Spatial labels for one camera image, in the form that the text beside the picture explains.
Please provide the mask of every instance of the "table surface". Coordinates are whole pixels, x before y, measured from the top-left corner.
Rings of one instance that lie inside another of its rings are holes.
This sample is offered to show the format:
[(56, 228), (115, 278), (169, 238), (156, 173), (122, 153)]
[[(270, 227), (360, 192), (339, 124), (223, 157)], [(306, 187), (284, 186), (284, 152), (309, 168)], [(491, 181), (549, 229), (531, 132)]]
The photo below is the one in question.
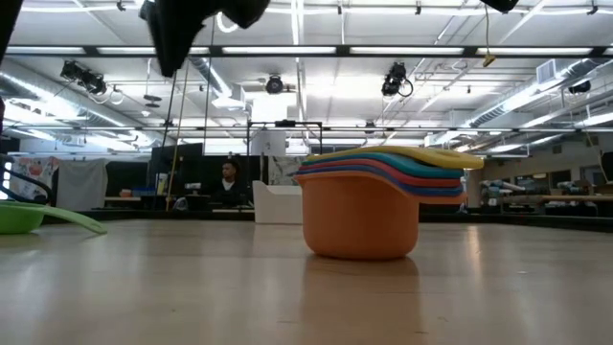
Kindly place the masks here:
[(609, 345), (613, 237), (427, 223), (409, 257), (313, 256), (300, 226), (130, 220), (0, 237), (4, 344)]

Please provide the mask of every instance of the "ceiling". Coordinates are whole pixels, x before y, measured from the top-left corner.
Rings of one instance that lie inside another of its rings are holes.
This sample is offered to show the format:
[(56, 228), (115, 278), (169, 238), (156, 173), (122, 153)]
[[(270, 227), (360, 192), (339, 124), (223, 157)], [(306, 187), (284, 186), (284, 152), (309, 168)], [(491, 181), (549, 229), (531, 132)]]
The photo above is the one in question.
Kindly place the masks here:
[[(271, 9), (289, 11), (292, 0), (273, 0)], [(517, 9), (530, 11), (543, 1), (520, 0)], [(500, 14), (489, 10), (488, 40), (492, 45), (522, 46), (606, 46), (613, 42), (613, 1), (599, 0), (600, 12), (551, 15), (557, 11), (589, 11), (591, 1), (556, 0), (545, 1), (542, 9), (534, 16), (512, 12)], [(365, 9), (367, 7), (407, 9), (415, 7), (412, 0), (343, 0), (344, 9)], [(439, 45), (483, 45), (486, 43), (487, 21), (484, 15), (456, 15), (454, 9), (481, 9), (478, 0), (422, 0), (428, 9), (443, 9), (447, 14), (410, 15), (392, 12), (370, 13), (335, 12), (337, 0), (305, 0), (304, 25), (297, 29), (299, 44), (439, 44)], [(125, 5), (134, 5), (125, 1)], [(113, 7), (115, 1), (104, 0), (37, 0), (24, 1), (28, 8), (19, 15), (11, 45), (151, 45), (146, 22), (138, 18), (135, 10), (89, 11), (89, 12), (36, 12), (33, 9), (76, 9), (79, 7)], [(314, 14), (316, 10), (328, 10)], [(248, 30), (221, 32), (213, 19), (205, 22), (197, 36), (197, 45), (291, 45), (292, 15), (267, 12)], [(224, 19), (226, 26), (232, 23)], [(51, 81), (65, 83), (59, 76), (64, 60), (62, 57), (8, 57)], [(164, 123), (169, 110), (170, 117), (178, 119), (181, 114), (183, 85), (186, 71), (186, 98), (183, 118), (191, 119), (192, 126), (200, 122), (203, 126), (205, 113), (211, 119), (209, 126), (244, 125), (246, 114), (242, 110), (219, 109), (211, 105), (213, 93), (207, 97), (206, 81), (188, 63), (177, 72), (178, 88), (172, 92), (172, 80), (165, 79), (157, 72), (155, 61), (148, 79), (148, 61), (145, 58), (99, 58), (79, 57), (74, 59), (83, 66), (104, 74), (105, 81), (117, 87), (124, 94), (120, 104), (107, 102), (104, 106), (124, 114), (145, 126), (159, 126)], [(366, 121), (376, 121), (379, 126), (457, 126), (458, 114), (470, 114), (475, 109), (495, 102), (504, 93), (513, 90), (535, 76), (535, 68), (544, 59), (502, 59), (499, 58), (488, 68), (481, 66), (481, 60), (457, 58), (393, 57), (301, 57), (297, 64), (294, 57), (219, 57), (212, 58), (212, 65), (224, 81), (245, 87), (247, 98), (264, 95), (262, 79), (277, 74), (287, 84), (297, 84), (297, 67), (304, 70), (303, 92), (306, 109), (304, 119), (321, 121), (330, 126), (364, 126)], [(381, 96), (383, 76), (395, 61), (402, 61), (411, 71), (410, 80), (415, 85), (412, 97), (398, 101), (385, 100)], [(606, 89), (608, 75), (598, 75), (597, 87)], [(69, 88), (83, 93), (74, 84)], [(161, 107), (151, 110), (145, 117), (142, 110), (146, 93), (162, 98)], [(577, 102), (585, 96), (573, 96)], [(510, 121), (507, 127), (519, 127), (526, 119), (547, 114), (553, 108), (562, 107), (560, 93), (551, 93), (534, 103), (515, 110), (517, 121)], [(298, 107), (288, 109), (288, 117), (298, 120)], [(425, 132), (401, 132), (395, 139), (423, 138)], [(218, 131), (208, 134), (213, 137), (240, 138), (244, 130)], [(328, 137), (365, 137), (364, 132), (327, 133)], [(184, 136), (201, 137), (202, 133), (184, 133)]]

